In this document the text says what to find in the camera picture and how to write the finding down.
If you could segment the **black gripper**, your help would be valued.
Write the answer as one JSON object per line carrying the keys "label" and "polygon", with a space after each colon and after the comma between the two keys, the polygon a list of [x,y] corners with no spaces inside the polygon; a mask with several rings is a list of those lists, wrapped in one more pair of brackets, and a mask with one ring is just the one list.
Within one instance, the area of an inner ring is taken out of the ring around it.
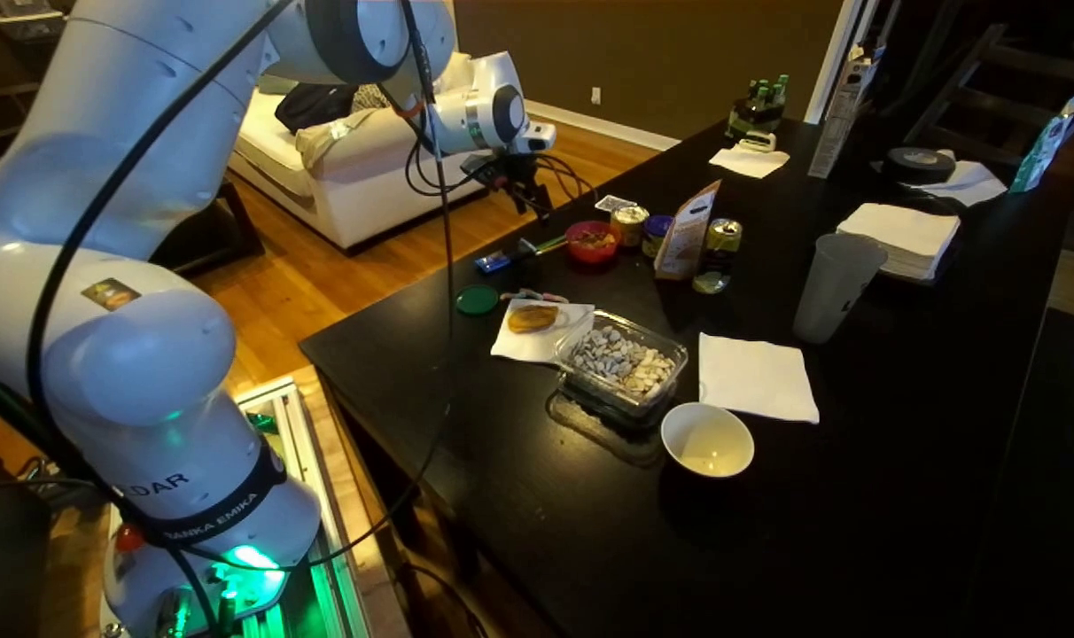
{"label": "black gripper", "polygon": [[484,187],[505,193],[517,212],[536,212],[537,221],[552,212],[549,193],[537,180],[537,166],[529,154],[471,158],[459,163],[459,171]]}

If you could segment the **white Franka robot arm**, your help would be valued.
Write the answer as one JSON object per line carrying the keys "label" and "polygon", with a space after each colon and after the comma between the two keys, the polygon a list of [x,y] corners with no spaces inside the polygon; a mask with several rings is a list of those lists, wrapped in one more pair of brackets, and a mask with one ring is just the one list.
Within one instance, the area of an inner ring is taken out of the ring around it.
{"label": "white Franka robot arm", "polygon": [[525,146],[511,57],[454,57],[447,0],[74,0],[0,158],[0,386],[122,527],[105,604],[129,638],[226,638],[318,534],[318,500],[224,389],[226,311],[160,265],[224,180],[264,75],[370,87],[435,154]]}

